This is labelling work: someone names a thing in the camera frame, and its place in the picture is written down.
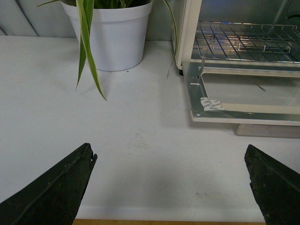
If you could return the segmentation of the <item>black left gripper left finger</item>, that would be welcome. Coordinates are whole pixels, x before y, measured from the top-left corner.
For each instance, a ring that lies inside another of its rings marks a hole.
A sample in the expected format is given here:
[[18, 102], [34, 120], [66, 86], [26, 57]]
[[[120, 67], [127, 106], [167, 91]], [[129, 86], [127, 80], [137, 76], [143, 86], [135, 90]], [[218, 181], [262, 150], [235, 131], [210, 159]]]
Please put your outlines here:
[[0, 204], [2, 225], [71, 225], [97, 161], [85, 143]]

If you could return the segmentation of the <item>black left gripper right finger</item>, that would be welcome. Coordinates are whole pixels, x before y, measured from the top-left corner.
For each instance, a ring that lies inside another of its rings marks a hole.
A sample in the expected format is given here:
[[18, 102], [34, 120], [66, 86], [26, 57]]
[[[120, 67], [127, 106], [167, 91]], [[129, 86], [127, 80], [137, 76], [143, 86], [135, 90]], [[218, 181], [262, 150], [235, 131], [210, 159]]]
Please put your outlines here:
[[250, 187], [268, 225], [300, 223], [300, 174], [253, 145], [248, 145], [245, 163]]

